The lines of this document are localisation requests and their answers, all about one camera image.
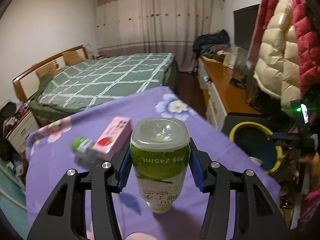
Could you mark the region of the green toothpick jar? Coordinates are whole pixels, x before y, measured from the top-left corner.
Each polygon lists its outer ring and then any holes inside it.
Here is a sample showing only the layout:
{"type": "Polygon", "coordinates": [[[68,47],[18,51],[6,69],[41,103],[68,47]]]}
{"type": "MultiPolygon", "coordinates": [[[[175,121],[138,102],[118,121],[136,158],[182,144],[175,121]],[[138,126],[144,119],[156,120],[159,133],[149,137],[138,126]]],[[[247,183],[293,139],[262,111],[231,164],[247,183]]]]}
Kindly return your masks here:
{"type": "Polygon", "coordinates": [[[71,150],[81,163],[93,164],[97,160],[93,146],[94,141],[83,136],[78,136],[71,142],[71,150]]]}

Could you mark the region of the pink strawberry milk carton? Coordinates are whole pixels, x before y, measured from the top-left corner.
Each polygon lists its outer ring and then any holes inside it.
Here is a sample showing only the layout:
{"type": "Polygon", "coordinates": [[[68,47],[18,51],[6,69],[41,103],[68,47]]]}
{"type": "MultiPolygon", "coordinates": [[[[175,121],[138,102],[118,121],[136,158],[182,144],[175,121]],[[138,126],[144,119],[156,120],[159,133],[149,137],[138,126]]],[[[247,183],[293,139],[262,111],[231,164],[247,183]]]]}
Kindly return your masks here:
{"type": "Polygon", "coordinates": [[[131,132],[131,119],[116,116],[103,131],[92,149],[98,158],[109,161],[115,153],[120,152],[131,136],[131,132]]]}

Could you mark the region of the green coconut water bottle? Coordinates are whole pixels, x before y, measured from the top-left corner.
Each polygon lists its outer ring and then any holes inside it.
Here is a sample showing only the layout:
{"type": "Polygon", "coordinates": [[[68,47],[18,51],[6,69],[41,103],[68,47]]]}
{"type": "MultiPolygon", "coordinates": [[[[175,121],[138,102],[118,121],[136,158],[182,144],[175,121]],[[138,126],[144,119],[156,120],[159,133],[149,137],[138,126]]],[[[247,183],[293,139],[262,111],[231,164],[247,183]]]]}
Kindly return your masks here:
{"type": "Polygon", "coordinates": [[[138,190],[154,213],[165,213],[181,194],[191,154],[183,122],[148,118],[136,124],[130,153],[138,190]]]}

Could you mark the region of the yellow rimmed trash bin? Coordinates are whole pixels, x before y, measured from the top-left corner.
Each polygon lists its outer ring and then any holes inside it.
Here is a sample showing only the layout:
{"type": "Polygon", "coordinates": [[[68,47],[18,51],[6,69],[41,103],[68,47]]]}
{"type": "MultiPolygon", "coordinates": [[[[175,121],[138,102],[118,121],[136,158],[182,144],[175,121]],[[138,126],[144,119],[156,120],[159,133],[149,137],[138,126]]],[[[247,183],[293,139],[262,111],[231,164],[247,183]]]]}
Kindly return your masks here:
{"type": "Polygon", "coordinates": [[[281,166],[283,150],[269,140],[273,132],[257,122],[245,121],[235,125],[229,139],[236,143],[266,174],[272,174],[281,166]]]}

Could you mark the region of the white bedside nightstand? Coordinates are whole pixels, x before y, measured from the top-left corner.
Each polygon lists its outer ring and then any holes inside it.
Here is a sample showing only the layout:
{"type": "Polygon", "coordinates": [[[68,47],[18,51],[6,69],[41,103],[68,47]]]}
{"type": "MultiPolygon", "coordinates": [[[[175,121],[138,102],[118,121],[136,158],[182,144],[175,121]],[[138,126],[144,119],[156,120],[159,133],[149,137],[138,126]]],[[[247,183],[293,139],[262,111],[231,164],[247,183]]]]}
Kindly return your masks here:
{"type": "Polygon", "coordinates": [[[38,129],[39,124],[32,112],[30,110],[26,110],[6,138],[18,153],[23,153],[25,151],[25,144],[29,134],[38,129]]]}

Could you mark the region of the green plaid bed quilt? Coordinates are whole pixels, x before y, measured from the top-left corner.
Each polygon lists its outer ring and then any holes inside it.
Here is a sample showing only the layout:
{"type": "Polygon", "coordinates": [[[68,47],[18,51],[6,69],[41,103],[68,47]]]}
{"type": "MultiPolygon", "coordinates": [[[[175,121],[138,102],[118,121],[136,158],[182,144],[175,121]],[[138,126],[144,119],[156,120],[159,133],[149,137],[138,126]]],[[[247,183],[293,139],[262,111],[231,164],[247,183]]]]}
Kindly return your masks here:
{"type": "Polygon", "coordinates": [[[143,92],[175,86],[173,53],[141,53],[85,60],[40,78],[29,109],[44,126],[74,113],[143,92]]]}

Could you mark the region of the wooden desk cabinet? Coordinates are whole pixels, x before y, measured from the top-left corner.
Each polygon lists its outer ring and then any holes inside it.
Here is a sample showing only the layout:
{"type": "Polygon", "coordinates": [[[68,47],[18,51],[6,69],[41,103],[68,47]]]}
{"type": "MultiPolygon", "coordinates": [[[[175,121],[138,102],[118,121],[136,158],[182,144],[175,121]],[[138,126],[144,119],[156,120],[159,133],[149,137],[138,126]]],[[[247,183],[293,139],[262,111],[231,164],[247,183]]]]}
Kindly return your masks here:
{"type": "Polygon", "coordinates": [[[245,102],[246,92],[230,84],[234,70],[221,63],[198,61],[198,81],[207,106],[206,118],[217,130],[228,133],[232,127],[261,114],[245,102]]]}

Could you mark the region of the cream puffer jacket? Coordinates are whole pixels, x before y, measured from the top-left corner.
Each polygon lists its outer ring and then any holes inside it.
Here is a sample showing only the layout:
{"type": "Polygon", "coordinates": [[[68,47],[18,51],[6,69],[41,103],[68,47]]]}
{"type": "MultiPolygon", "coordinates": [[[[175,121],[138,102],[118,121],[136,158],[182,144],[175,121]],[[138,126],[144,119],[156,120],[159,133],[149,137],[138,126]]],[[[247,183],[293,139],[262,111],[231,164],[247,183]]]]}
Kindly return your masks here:
{"type": "Polygon", "coordinates": [[[278,0],[263,34],[253,77],[259,88],[279,99],[289,111],[300,99],[298,45],[293,25],[293,0],[278,0]]]}

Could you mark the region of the left brown pillow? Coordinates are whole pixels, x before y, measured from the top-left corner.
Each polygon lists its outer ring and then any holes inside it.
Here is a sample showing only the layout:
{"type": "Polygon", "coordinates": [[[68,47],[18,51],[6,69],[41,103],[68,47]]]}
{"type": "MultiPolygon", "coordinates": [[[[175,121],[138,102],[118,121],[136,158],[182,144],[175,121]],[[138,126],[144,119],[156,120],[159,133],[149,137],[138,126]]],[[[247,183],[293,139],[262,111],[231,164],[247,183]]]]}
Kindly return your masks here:
{"type": "Polygon", "coordinates": [[[40,67],[38,70],[36,70],[35,73],[36,73],[37,77],[40,79],[41,77],[46,76],[46,75],[56,76],[60,72],[58,70],[58,66],[55,63],[50,62],[50,63],[40,67]]]}

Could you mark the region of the brown pillow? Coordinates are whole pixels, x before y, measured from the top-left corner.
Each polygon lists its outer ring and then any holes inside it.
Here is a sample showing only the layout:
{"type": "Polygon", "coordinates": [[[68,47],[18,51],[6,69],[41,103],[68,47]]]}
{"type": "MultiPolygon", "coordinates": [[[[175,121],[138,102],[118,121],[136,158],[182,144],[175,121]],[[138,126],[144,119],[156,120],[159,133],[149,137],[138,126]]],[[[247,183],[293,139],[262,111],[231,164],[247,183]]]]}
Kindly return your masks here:
{"type": "Polygon", "coordinates": [[[50,63],[40,67],[38,70],[36,70],[35,73],[36,73],[37,77],[40,79],[41,77],[46,76],[46,75],[56,76],[60,72],[58,70],[58,66],[55,63],[50,62],[50,63]]]}
{"type": "Polygon", "coordinates": [[[83,56],[80,56],[77,51],[65,51],[62,53],[62,56],[67,66],[73,66],[86,60],[83,56]]]}

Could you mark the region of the right brown pillow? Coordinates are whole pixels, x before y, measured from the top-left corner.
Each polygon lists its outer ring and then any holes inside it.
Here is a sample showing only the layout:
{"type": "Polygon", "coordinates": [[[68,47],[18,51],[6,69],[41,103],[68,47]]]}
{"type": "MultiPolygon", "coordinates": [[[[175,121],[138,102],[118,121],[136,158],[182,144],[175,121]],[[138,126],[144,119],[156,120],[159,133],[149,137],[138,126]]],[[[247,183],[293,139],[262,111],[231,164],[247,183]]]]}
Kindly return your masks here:
{"type": "Polygon", "coordinates": [[[77,51],[65,51],[62,53],[62,56],[67,66],[73,66],[86,60],[83,56],[80,56],[77,51]]]}

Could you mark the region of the black television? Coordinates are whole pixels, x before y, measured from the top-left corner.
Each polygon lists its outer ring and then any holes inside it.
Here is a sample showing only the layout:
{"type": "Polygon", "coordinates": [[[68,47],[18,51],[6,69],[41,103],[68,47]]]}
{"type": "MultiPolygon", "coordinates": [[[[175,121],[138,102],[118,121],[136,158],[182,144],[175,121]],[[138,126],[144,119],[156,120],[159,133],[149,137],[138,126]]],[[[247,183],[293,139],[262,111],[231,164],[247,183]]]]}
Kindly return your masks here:
{"type": "Polygon", "coordinates": [[[251,5],[233,11],[234,16],[234,45],[249,50],[259,4],[251,5]]]}

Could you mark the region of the red quilted jacket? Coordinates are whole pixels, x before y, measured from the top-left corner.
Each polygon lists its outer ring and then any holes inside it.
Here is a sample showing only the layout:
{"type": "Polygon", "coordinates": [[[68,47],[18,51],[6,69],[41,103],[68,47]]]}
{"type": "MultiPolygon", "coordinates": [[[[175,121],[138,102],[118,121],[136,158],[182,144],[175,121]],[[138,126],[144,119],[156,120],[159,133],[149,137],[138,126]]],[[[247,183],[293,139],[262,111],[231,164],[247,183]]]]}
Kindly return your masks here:
{"type": "MultiPolygon", "coordinates": [[[[261,0],[248,59],[257,64],[263,34],[278,0],[261,0]]],[[[293,0],[293,25],[298,45],[300,96],[319,83],[319,33],[308,18],[305,0],[293,0]]]]}

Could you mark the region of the pink striped curtain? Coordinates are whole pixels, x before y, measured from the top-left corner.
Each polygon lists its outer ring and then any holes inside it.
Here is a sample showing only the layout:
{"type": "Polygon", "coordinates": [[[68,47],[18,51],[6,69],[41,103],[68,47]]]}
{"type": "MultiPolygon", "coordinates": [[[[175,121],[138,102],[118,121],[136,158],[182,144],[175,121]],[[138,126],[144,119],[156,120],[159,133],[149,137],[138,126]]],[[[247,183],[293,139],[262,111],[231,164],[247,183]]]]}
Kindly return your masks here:
{"type": "Polygon", "coordinates": [[[212,0],[96,0],[98,53],[174,53],[180,72],[195,67],[194,41],[207,34],[212,0]]]}

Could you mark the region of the green picture frame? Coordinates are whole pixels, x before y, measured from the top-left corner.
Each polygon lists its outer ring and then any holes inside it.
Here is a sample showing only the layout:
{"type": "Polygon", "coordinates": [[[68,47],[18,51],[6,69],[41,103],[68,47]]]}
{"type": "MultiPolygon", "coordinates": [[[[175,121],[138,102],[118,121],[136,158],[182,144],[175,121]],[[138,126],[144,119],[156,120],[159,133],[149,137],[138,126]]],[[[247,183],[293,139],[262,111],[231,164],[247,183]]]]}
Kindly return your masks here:
{"type": "Polygon", "coordinates": [[[236,55],[227,52],[227,53],[225,53],[225,58],[223,60],[223,66],[233,69],[235,66],[235,61],[236,61],[236,55]]]}

